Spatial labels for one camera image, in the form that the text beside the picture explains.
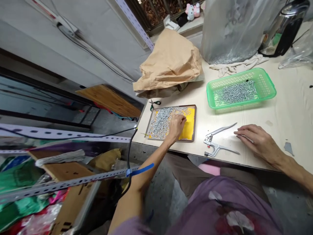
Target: window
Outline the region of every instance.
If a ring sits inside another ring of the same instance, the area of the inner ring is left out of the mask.
[[[143,29],[151,37],[164,29],[163,20],[167,15],[176,19],[186,10],[187,3],[195,5],[204,0],[125,0]]]

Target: pliers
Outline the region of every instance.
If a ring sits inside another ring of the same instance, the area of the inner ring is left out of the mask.
[[[232,125],[230,125],[230,126],[228,126],[228,127],[222,127],[222,128],[220,128],[220,129],[218,129],[218,130],[216,130],[216,131],[213,131],[213,132],[211,132],[211,133],[209,133],[209,134],[207,134],[207,135],[205,136],[205,139],[204,139],[203,142],[208,145],[208,148],[209,148],[210,146],[213,148],[213,152],[212,152],[212,153],[204,152],[204,155],[205,155],[206,157],[208,157],[208,156],[210,156],[210,157],[215,157],[216,154],[217,154],[217,152],[218,152],[220,149],[224,149],[224,150],[227,150],[227,151],[230,151],[230,152],[233,152],[233,153],[236,153],[236,154],[240,155],[240,153],[237,152],[237,151],[235,151],[235,150],[231,150],[231,149],[229,149],[229,148],[227,148],[227,147],[225,147],[225,146],[221,146],[221,145],[218,145],[218,144],[215,144],[215,143],[212,142],[212,137],[213,137],[213,135],[215,135],[215,134],[217,134],[217,133],[219,133],[219,132],[221,132],[221,131],[223,131],[223,130],[226,130],[226,129],[228,129],[228,128],[231,128],[231,127],[233,127],[233,126],[236,125],[236,124],[237,124],[237,123],[232,124]]]

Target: hand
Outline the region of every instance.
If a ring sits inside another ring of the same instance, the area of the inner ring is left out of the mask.
[[[170,132],[165,140],[170,141],[172,144],[175,143],[181,135],[186,121],[187,119],[184,115],[173,115],[170,122]]]
[[[270,165],[278,168],[279,164],[282,163],[285,154],[262,127],[250,124],[238,128],[238,131],[234,132],[234,134],[236,134],[249,149]]]

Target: blue tape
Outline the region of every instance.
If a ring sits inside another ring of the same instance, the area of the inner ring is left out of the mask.
[[[126,177],[128,177],[131,173],[132,173],[132,170],[131,170],[131,169],[128,169],[128,170],[126,171]]]
[[[131,174],[131,176],[138,175],[138,174],[143,173],[143,172],[145,172],[147,170],[150,170],[152,167],[154,167],[154,163],[152,163],[152,164],[150,164],[150,165],[148,165],[148,166],[146,166],[146,167],[144,167],[142,169],[133,171],[133,172],[131,172],[131,169],[129,169],[129,170],[126,171],[126,176],[129,176],[129,174]]]

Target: pile of screws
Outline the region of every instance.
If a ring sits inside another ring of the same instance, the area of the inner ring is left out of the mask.
[[[165,139],[170,131],[170,121],[175,114],[190,115],[194,107],[168,107],[157,110],[151,119],[148,134],[152,139]]]
[[[225,86],[223,89],[215,91],[213,94],[216,106],[258,99],[254,83],[255,81],[251,80]]]

